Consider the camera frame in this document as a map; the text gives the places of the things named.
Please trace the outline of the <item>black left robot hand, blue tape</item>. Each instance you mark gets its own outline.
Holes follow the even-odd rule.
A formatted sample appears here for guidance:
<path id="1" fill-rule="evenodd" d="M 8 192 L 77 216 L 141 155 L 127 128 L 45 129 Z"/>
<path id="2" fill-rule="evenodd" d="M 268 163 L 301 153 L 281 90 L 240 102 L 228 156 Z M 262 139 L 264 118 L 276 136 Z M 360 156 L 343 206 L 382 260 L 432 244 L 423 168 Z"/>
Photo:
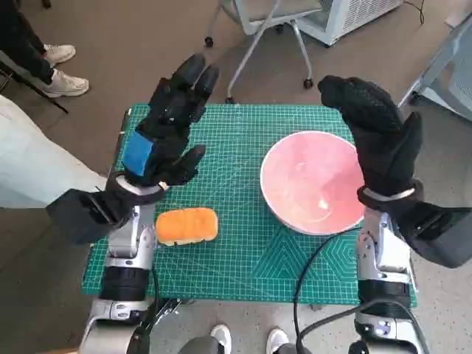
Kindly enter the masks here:
<path id="1" fill-rule="evenodd" d="M 182 163 L 190 126 L 204 115 L 219 74 L 217 66 L 206 65 L 205 57 L 197 53 L 171 77 L 160 79 L 149 112 L 129 136 L 122 157 L 130 183 L 150 187 Z"/>

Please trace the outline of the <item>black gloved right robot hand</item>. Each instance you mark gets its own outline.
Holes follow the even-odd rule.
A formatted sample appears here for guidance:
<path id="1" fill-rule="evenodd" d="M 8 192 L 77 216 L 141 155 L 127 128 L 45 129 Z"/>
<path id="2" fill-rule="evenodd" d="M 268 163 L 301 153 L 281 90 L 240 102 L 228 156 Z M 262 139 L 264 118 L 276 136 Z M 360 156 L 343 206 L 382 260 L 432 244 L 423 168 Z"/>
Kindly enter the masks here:
<path id="1" fill-rule="evenodd" d="M 322 104 L 338 110 L 354 138 L 365 186 L 389 197 L 414 186 L 414 163 L 423 142 L 423 120 L 402 120 L 390 94 L 358 77 L 327 75 L 318 83 Z"/>

